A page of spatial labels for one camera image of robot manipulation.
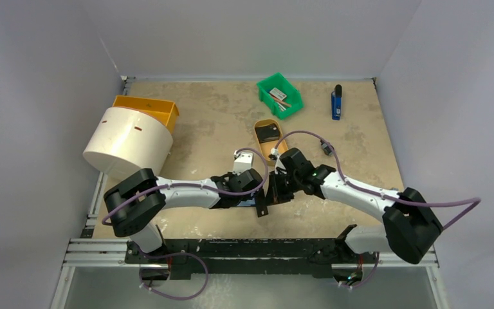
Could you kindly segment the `blue leather card holder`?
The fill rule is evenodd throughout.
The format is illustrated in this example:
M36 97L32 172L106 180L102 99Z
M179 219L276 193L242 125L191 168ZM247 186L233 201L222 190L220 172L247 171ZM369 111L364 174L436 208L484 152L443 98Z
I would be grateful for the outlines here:
M254 194L252 193L249 196L232 196L232 205L234 207L255 207Z

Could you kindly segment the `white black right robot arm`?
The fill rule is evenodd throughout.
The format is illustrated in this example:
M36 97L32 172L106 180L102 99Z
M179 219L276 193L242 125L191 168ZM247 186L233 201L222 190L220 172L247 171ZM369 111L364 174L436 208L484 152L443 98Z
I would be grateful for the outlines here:
M297 148L283 154L272 149L275 174L283 177L272 188L288 194L336 201L376 218L377 226L351 225L335 245L337 257L350 262L366 252L392 252L410 264L418 264L444 228L415 189L394 191L342 176L328 165L315 167Z

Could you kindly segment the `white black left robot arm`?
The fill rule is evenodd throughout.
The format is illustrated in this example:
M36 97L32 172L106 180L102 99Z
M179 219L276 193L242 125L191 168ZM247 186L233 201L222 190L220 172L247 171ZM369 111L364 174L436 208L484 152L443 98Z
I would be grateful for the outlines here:
M251 168L198 181L170 180L141 169L104 194L107 216L102 224L115 236L129 238L149 263L159 263L166 246L152 219L163 209L201 207L227 209L262 190L265 178Z

